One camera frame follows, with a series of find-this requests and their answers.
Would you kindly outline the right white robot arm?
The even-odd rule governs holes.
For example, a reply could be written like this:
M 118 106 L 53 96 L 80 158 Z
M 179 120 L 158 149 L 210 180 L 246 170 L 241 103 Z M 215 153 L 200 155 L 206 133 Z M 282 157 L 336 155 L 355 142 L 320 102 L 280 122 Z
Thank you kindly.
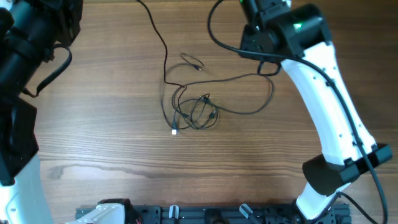
M 327 21 L 314 4 L 241 1 L 244 58 L 276 63 L 291 78 L 317 129 L 322 152 L 303 164 L 307 184 L 296 206 L 319 220 L 349 184 L 392 158 L 363 126 L 341 77 Z

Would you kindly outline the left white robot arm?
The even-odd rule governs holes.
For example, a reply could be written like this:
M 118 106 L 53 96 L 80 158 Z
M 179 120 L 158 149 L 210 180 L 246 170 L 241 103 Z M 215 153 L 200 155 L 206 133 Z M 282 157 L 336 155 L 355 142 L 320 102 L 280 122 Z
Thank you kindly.
M 69 50 L 80 32 L 82 0 L 1 1 L 1 223 L 52 223 L 40 180 L 34 134 L 37 108 L 20 95 L 38 97 L 72 62 L 26 85 L 57 48 Z

